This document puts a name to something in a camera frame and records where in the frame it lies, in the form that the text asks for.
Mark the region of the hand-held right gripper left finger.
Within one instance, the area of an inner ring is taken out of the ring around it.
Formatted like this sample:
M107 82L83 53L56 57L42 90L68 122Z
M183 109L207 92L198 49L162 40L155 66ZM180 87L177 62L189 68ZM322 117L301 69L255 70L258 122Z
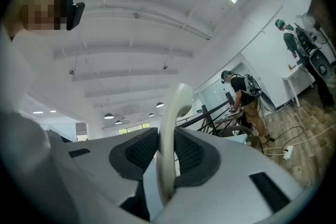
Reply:
M157 150L157 128L69 143L47 134L76 222L150 220L143 175Z

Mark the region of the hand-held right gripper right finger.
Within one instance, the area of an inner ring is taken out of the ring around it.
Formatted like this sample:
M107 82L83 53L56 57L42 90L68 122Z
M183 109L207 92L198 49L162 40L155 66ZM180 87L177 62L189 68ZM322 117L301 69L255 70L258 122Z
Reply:
M245 144L181 127L159 138L155 223L290 223L316 193Z

